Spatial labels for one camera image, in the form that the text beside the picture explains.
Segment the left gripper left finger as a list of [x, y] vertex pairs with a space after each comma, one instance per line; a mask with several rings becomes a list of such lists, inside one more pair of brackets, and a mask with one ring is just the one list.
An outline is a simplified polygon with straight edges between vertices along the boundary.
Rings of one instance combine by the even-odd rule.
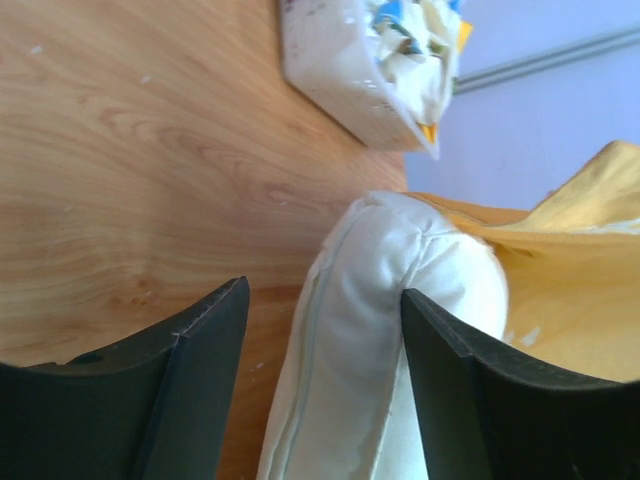
[[1, 368], [5, 479], [212, 479], [245, 337], [250, 287], [68, 363]]

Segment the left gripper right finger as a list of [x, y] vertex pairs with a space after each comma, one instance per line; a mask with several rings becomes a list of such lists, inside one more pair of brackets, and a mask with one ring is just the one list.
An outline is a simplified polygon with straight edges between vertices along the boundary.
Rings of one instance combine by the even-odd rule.
[[638, 478], [638, 382], [536, 359], [415, 289], [401, 321], [429, 478]]

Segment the white pillow with bear print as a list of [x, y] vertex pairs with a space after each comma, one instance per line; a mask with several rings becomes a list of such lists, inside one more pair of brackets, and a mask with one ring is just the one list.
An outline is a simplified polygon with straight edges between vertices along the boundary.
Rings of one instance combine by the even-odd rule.
[[507, 280], [486, 243], [400, 193], [355, 201], [301, 292], [259, 478], [427, 477], [402, 341], [407, 289], [494, 338], [505, 330]]

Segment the yellow pillowcase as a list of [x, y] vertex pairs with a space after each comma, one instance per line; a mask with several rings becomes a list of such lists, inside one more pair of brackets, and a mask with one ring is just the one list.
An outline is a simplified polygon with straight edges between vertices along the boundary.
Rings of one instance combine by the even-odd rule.
[[515, 348], [581, 374], [638, 379], [638, 146], [607, 144], [530, 211], [415, 197], [494, 249]]

